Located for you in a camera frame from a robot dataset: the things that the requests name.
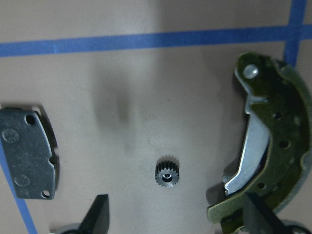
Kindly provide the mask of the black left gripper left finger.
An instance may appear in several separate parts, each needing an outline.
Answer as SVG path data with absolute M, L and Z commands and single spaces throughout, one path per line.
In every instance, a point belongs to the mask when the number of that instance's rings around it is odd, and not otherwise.
M 78 228 L 79 234 L 107 234 L 110 225 L 109 196 L 97 195 Z

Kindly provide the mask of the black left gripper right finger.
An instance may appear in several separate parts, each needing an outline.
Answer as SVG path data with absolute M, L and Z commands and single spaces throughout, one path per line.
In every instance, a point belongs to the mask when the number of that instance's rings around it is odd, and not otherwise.
M 250 234 L 292 234 L 264 201 L 254 193 L 244 194 L 243 224 Z

